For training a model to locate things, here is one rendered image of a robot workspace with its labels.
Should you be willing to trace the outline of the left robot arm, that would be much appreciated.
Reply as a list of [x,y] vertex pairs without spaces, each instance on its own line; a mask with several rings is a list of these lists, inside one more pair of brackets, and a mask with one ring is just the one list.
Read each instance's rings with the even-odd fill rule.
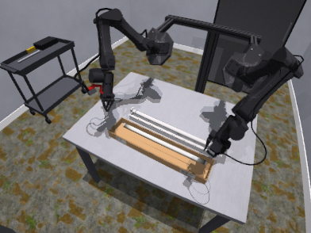
[[[286,47],[280,48],[271,59],[254,67],[245,68],[234,59],[229,61],[225,69],[237,78],[240,77],[249,86],[254,86],[258,78],[270,74],[254,91],[243,97],[231,109],[235,116],[229,115],[223,123],[224,127],[227,128],[225,131],[229,133],[231,139],[235,141],[243,139],[245,132],[249,129],[247,124],[251,122],[254,110],[253,120],[265,101],[280,86],[293,77],[300,78],[304,74],[302,65],[296,67],[298,64],[300,61]],[[292,70],[294,67],[296,68]]]

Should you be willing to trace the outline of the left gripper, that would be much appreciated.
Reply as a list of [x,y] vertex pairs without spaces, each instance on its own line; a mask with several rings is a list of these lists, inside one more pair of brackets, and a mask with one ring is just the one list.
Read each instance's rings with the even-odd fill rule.
[[225,153],[226,150],[228,150],[231,146],[231,142],[228,140],[230,136],[229,133],[225,131],[226,129],[227,128],[225,128],[224,125],[222,125],[221,128],[218,130],[218,132],[212,130],[211,133],[209,133],[209,137],[206,140],[205,149],[209,146],[210,142],[212,141],[213,144],[209,148],[211,151],[215,153],[218,152]]

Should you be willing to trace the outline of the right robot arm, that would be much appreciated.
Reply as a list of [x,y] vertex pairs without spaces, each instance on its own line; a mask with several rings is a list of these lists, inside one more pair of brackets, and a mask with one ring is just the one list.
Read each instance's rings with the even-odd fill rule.
[[[99,20],[100,18],[100,20]],[[119,9],[112,9],[107,12],[102,13],[98,17],[98,31],[100,38],[100,48],[101,55],[99,56],[99,63],[101,68],[91,68],[89,69],[89,81],[90,83],[100,83],[105,82],[113,83],[113,73],[115,70],[116,61],[115,55],[113,55],[110,31],[109,27],[114,27],[115,29],[122,32],[127,36],[135,45],[136,48],[147,54],[162,54],[168,53],[170,48],[170,43],[156,43],[154,40],[150,41],[147,37],[141,36],[132,26],[130,26],[126,20],[122,17],[122,13]],[[151,51],[152,50],[152,51]],[[111,71],[103,71],[103,69],[112,69]],[[105,75],[105,79],[104,79]]]

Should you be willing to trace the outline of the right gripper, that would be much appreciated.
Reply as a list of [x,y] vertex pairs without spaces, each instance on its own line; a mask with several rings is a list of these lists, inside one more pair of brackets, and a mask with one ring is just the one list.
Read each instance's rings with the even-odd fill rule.
[[[106,112],[109,112],[112,104],[115,101],[115,99],[111,99],[111,98],[115,98],[115,94],[113,93],[113,83],[110,83],[110,84],[108,83],[108,85],[106,85],[106,83],[103,82],[102,85],[95,85],[95,84],[92,84],[92,85],[93,86],[90,86],[88,88],[89,90],[92,90],[95,87],[100,87],[99,91],[100,91],[100,94],[102,95],[100,98],[101,98],[103,107],[106,110]],[[113,94],[113,95],[108,95],[108,94]],[[108,101],[107,105],[105,104],[105,101]],[[110,103],[110,105],[109,105],[109,103]],[[109,106],[109,108],[108,108],[108,106]]]

